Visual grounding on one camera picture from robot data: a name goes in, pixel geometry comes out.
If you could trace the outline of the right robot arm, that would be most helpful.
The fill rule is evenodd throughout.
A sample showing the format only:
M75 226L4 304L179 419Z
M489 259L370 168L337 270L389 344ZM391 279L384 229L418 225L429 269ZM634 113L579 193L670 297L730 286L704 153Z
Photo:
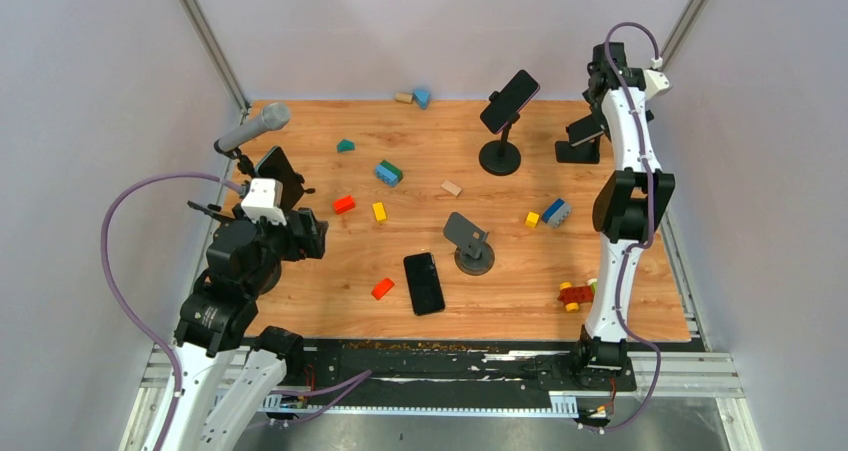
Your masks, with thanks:
M602 135L612 145L615 169L593 205L593 227L601 238L601 263L593 304L574 349L571 374L584 388L622 377L634 334L628 314L637 265L653 243L675 189L653 151L647 102L669 90L655 69L631 68L623 43L594 47L584 99L589 115L568 125L573 146Z

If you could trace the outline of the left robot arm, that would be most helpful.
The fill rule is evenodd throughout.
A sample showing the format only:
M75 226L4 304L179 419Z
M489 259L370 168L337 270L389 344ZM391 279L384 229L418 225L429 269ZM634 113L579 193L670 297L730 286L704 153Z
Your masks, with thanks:
M206 251L207 266L179 310L169 352L170 398L157 412L145 450L231 450L280 384L306 371L302 336L268 326L254 338L240 374L218 393L228 366L258 314L258 298L276 286L285 261L320 259L328 224L308 208L285 223L245 216L225 220Z

